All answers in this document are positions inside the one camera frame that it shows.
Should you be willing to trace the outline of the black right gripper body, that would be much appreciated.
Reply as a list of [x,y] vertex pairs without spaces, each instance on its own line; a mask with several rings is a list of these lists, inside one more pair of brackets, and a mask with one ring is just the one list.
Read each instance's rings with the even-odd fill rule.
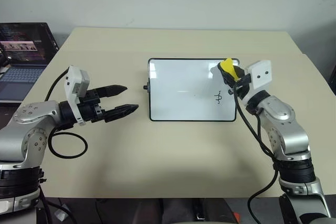
[[251,83],[251,77],[249,74],[241,77],[235,82],[232,87],[233,95],[238,98],[244,98],[249,92],[249,84]]

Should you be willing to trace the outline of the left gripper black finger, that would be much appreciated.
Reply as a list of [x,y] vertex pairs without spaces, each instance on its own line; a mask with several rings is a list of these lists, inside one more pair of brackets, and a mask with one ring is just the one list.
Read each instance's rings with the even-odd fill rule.
[[138,104],[124,104],[121,106],[117,106],[112,110],[105,111],[103,114],[103,119],[106,123],[108,123],[124,118],[132,114],[138,107]]
[[108,98],[119,95],[120,93],[124,92],[127,89],[128,88],[125,86],[114,84],[110,86],[96,88],[96,93],[100,98]]

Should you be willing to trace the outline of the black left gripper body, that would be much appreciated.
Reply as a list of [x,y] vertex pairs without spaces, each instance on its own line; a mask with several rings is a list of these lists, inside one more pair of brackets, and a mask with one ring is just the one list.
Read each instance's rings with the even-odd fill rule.
[[84,97],[79,98],[78,109],[85,122],[98,122],[104,119],[104,110],[101,109],[100,99],[106,97],[104,89],[88,90]]

